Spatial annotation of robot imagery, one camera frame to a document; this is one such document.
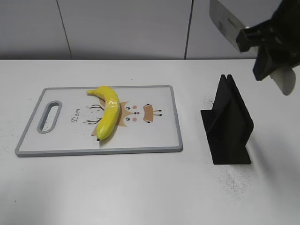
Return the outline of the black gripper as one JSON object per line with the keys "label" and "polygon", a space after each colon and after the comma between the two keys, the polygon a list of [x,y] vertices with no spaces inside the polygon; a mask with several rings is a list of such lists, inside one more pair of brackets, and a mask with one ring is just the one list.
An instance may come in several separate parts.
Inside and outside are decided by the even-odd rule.
{"label": "black gripper", "polygon": [[257,48],[253,74],[262,81],[280,68],[300,64],[300,2],[283,0],[271,20],[240,30],[236,37],[240,52]]}

